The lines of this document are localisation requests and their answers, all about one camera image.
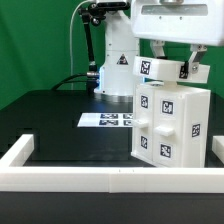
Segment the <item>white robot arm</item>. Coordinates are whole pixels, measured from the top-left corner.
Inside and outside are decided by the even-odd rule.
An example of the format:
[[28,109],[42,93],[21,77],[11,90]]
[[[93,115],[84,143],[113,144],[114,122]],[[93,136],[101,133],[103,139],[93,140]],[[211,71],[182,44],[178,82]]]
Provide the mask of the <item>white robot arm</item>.
[[224,46],[224,0],[95,0],[106,19],[106,58],[95,90],[129,99],[142,79],[206,83],[200,63],[209,46]]

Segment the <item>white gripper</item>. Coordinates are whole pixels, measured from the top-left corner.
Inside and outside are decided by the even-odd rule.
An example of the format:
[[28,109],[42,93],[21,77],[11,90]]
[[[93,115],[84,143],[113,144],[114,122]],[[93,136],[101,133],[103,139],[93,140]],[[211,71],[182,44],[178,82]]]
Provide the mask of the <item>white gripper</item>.
[[224,0],[132,0],[131,25],[157,59],[166,58],[164,41],[192,44],[184,72],[195,74],[205,45],[224,46]]

